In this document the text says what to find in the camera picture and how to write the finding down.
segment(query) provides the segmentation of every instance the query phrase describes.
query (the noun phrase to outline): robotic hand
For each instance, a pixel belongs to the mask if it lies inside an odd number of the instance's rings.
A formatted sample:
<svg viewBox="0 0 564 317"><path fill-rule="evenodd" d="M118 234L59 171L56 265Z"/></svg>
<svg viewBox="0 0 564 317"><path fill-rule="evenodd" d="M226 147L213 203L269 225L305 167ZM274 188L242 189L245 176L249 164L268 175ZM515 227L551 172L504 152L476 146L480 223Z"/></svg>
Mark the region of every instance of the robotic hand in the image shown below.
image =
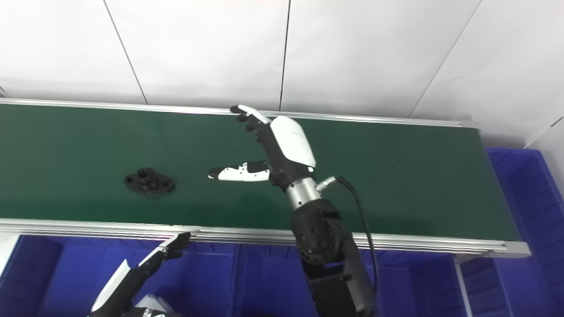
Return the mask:
<svg viewBox="0 0 564 317"><path fill-rule="evenodd" d="M127 260L124 260L98 295L89 317L180 316L147 308L131 307L131 300L163 262L182 256L182 250L188 247L190 237L190 232L171 237L151 251L135 268L130 268Z"/></svg>
<svg viewBox="0 0 564 317"><path fill-rule="evenodd" d="M374 293L352 233L339 212L320 192L335 178L315 182L315 158L302 127L293 119L274 120L256 109L236 105L237 121L256 130L266 161L212 168L208 177L255 182L270 180L288 195L294 210L291 229L315 307L322 317L373 316Z"/></svg>

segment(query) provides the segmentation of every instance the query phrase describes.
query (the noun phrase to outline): blue plastic bin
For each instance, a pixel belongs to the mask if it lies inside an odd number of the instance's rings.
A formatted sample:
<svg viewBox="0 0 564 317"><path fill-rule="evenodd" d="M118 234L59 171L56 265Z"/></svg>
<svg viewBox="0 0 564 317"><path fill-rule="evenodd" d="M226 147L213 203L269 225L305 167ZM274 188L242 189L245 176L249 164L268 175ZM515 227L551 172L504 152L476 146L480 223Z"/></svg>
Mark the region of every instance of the blue plastic bin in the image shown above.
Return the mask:
<svg viewBox="0 0 564 317"><path fill-rule="evenodd" d="M542 154L488 148L519 233L532 256L463 263L474 316L564 316L564 203Z"/></svg>
<svg viewBox="0 0 564 317"><path fill-rule="evenodd" d="M0 311L86 316L121 261L136 265L157 244L22 237L0 278ZM369 253L361 252L370 263ZM465 316L451 256L391 251L377 256L381 316ZM298 253L290 246L192 243L182 258L162 265L134 302L147 293L162 296L186 317L317 316Z"/></svg>

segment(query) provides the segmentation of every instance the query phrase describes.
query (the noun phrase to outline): white wall panel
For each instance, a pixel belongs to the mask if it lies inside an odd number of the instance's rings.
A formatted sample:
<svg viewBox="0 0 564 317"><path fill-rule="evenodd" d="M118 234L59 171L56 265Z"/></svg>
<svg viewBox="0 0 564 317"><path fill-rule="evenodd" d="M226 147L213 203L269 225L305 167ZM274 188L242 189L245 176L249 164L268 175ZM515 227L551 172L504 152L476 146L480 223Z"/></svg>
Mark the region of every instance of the white wall panel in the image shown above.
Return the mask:
<svg viewBox="0 0 564 317"><path fill-rule="evenodd" d="M287 1L109 0L149 104L278 110Z"/></svg>
<svg viewBox="0 0 564 317"><path fill-rule="evenodd" d="M282 110L407 117L478 0L294 0Z"/></svg>
<svg viewBox="0 0 564 317"><path fill-rule="evenodd" d="M10 97L144 103L102 1L2 1L0 33Z"/></svg>
<svg viewBox="0 0 564 317"><path fill-rule="evenodd" d="M564 120L548 129L528 148L541 150L554 182L564 196Z"/></svg>
<svg viewBox="0 0 564 317"><path fill-rule="evenodd" d="M477 121L521 147L564 109L564 2L484 0L413 112Z"/></svg>

